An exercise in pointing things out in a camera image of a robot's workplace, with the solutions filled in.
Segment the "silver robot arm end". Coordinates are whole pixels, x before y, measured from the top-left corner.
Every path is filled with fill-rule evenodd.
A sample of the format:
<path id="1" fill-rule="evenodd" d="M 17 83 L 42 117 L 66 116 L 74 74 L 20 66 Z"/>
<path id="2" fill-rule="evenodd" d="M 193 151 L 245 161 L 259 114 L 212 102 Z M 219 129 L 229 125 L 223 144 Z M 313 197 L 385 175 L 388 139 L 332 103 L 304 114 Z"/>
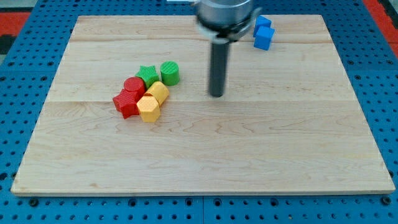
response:
<path id="1" fill-rule="evenodd" d="M 261 11 L 253 0 L 195 2 L 197 29 L 213 44 L 229 44 L 244 37 Z"/>

